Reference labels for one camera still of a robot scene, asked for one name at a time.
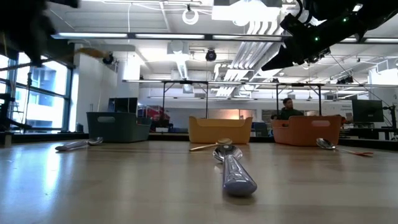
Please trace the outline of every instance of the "pole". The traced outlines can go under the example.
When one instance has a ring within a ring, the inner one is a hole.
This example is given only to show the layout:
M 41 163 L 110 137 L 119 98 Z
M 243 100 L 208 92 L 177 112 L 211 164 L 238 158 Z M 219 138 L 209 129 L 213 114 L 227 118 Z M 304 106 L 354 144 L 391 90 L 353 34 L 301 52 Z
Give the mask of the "pole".
M 209 83 L 206 84 L 206 119 L 208 114 Z
M 160 120 L 163 121 L 164 120 L 164 96 L 166 94 L 166 82 L 163 82 L 163 106 L 162 106 L 162 115 L 160 117 Z
M 318 97 L 319 97 L 319 116 L 322 116 L 321 86 L 320 85 L 318 85 Z
M 279 114 L 279 93 L 278 93 L 278 84 L 276 84 L 276 114 Z

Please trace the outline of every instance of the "person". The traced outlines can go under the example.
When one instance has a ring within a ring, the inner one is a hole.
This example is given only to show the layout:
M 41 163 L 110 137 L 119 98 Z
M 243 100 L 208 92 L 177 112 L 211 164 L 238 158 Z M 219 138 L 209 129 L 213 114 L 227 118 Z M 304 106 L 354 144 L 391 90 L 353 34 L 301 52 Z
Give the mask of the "person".
M 279 119 L 281 120 L 289 120 L 291 116 L 304 116 L 301 111 L 293 109 L 293 101 L 291 98 L 284 99 L 284 108 L 279 114 Z

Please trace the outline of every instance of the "ceiling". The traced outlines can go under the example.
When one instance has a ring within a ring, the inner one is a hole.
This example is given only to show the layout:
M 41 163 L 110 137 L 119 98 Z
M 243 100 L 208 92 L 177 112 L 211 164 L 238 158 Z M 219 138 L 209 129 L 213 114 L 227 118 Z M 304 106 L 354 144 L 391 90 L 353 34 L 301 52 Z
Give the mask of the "ceiling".
M 202 6 L 192 6 L 193 9 L 207 10 L 211 13 L 212 0 L 202 1 Z M 130 4 L 105 4 L 101 1 L 83 1 L 81 8 L 72 9 L 67 6 L 50 3 L 47 14 L 59 32 L 173 32 L 173 33 L 207 33 L 207 34 L 243 34 L 248 26 L 240 27 L 231 21 L 214 21 L 208 14 L 200 13 L 199 20 L 194 25 L 182 21 L 183 9 L 186 7 L 164 5 L 165 18 L 159 4 L 146 4 L 145 7 Z M 369 31 L 367 36 L 397 37 L 398 17 L 395 16 L 387 23 L 375 30 Z M 151 77 L 157 74 L 170 73 L 177 69 L 175 62 L 166 61 L 164 56 L 169 40 L 91 40 L 84 41 L 87 45 L 134 45 L 142 55 L 146 66 L 142 73 Z M 240 42 L 207 42 L 190 41 L 190 51 L 194 52 L 192 60 L 187 62 L 189 70 L 213 71 L 216 63 L 232 61 L 239 50 Z M 216 62 L 206 62 L 207 49 L 214 48 L 217 53 Z M 310 69 L 302 66 L 285 68 L 285 74 L 280 82 L 305 82 L 311 77 L 312 82 L 328 80 L 333 75 L 343 72 L 340 65 L 347 70 L 354 71 L 354 77 L 359 82 L 367 81 L 368 69 L 374 63 L 383 61 L 383 57 L 398 56 L 398 45 L 334 45 L 331 47 L 332 58 L 328 56 Z

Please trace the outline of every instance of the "silver spoon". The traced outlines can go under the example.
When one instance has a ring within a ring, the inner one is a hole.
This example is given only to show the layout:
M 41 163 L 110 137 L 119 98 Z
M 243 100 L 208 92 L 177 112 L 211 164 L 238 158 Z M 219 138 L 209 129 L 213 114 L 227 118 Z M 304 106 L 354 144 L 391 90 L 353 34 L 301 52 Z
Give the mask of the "silver spoon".
M 67 150 L 72 150 L 72 149 L 78 149 L 81 147 L 86 147 L 86 146 L 97 146 L 103 142 L 102 137 L 97 137 L 97 138 L 92 138 L 89 140 L 82 140 L 78 142 L 71 142 L 68 144 L 64 144 L 63 146 L 57 146 L 55 150 L 58 151 L 67 151 Z
M 245 197 L 257 190 L 257 184 L 238 161 L 243 156 L 239 148 L 232 145 L 218 146 L 213 156 L 223 161 L 223 190 L 227 194 Z
M 373 152 L 354 152 L 346 149 L 337 149 L 337 147 L 331 143 L 330 141 L 323 139 L 323 138 L 318 138 L 317 139 L 317 145 L 321 147 L 322 149 L 327 149 L 327 150 L 336 150 L 336 151 L 343 151 L 343 152 L 348 152 L 350 154 L 354 154 L 357 156 L 368 156 L 372 157 Z

